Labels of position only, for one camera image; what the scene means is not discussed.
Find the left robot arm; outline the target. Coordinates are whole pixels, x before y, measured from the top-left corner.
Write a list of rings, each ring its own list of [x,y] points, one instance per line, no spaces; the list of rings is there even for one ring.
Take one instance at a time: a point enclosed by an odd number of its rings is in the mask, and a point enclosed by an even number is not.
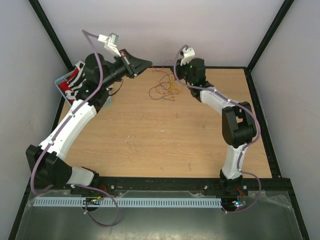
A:
[[[135,78],[152,66],[149,60],[132,56],[126,49],[109,62],[100,54],[90,54],[74,77],[82,81],[70,110],[39,146],[30,145],[26,157],[33,164],[30,186],[35,180],[50,187],[82,185],[89,194],[100,188],[99,174],[85,167],[72,167],[65,162],[67,153],[85,125],[96,116],[110,97],[109,86],[123,77]]]

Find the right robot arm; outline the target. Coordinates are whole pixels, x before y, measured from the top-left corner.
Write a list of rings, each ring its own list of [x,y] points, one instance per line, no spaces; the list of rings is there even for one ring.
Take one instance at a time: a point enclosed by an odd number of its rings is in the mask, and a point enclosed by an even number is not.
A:
[[[176,79],[188,87],[199,102],[221,115],[222,137],[227,144],[226,159],[219,174],[219,190],[229,195],[243,185],[242,165],[253,139],[260,133],[250,103],[237,102],[220,93],[207,81],[205,61],[194,58],[188,63],[179,59],[173,67]]]

